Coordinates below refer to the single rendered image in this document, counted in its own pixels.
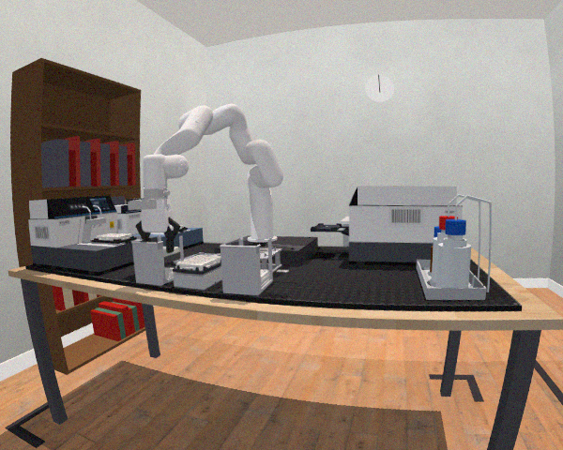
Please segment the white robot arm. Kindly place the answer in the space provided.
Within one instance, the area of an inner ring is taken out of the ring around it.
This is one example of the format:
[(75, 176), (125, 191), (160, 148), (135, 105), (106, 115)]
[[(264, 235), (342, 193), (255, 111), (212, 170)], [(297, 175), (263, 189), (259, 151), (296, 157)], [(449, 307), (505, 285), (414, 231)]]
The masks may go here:
[(268, 142), (254, 140), (243, 111), (235, 104), (224, 105), (213, 112), (207, 106), (198, 106), (183, 114), (178, 125), (179, 131), (165, 141), (154, 155), (144, 157), (145, 200), (128, 202), (129, 210), (157, 209), (156, 200), (170, 195), (167, 179), (180, 178), (189, 170), (188, 161), (180, 154), (198, 145), (204, 135), (230, 127), (229, 136), (241, 161), (257, 165), (249, 170), (247, 177), (251, 207), (251, 237), (248, 241), (268, 242), (268, 238), (276, 241), (270, 188), (281, 184), (282, 167)]

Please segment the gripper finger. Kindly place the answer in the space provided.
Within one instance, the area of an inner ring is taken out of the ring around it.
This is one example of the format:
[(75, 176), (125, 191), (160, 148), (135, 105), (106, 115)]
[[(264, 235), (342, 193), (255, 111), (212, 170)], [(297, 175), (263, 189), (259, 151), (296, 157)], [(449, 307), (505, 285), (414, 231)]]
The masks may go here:
[(151, 239), (149, 238), (149, 235), (151, 234), (151, 232), (143, 232), (142, 221), (140, 221), (136, 225), (136, 229), (137, 229), (138, 233), (141, 235), (141, 238), (144, 240), (144, 242), (151, 242)]
[(175, 235), (178, 234), (178, 231), (180, 229), (180, 225), (178, 223), (176, 223), (174, 220), (172, 220), (170, 217), (168, 217), (168, 222), (169, 224), (171, 224), (174, 227), (174, 230), (172, 231), (170, 229), (170, 227), (167, 227), (167, 232), (164, 232), (167, 240), (166, 240), (166, 251), (167, 253), (171, 253), (174, 252), (174, 239), (175, 239)]

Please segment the red bottle cap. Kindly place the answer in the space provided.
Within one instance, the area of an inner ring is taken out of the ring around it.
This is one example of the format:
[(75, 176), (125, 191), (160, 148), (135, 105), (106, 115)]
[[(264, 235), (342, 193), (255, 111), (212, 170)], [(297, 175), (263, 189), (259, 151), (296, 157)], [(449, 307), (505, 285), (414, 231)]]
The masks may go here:
[(452, 216), (441, 216), (439, 217), (439, 227), (445, 228), (446, 227), (446, 219), (455, 219)]

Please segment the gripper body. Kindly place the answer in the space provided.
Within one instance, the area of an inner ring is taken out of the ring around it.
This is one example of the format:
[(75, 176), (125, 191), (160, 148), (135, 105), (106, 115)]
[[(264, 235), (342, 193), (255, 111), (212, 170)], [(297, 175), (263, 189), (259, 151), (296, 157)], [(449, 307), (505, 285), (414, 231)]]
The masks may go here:
[[(171, 201), (168, 198), (158, 198), (157, 209), (142, 210), (142, 229), (146, 233), (167, 232), (168, 218), (174, 219)], [(164, 222), (164, 223), (163, 223)]]

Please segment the white plastic bottle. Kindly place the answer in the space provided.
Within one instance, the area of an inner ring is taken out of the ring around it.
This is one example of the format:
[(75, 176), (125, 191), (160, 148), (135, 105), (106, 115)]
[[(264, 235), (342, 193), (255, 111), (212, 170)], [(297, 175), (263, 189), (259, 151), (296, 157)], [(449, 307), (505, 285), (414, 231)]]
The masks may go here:
[(438, 244), (436, 288), (468, 288), (471, 245), (447, 247)]

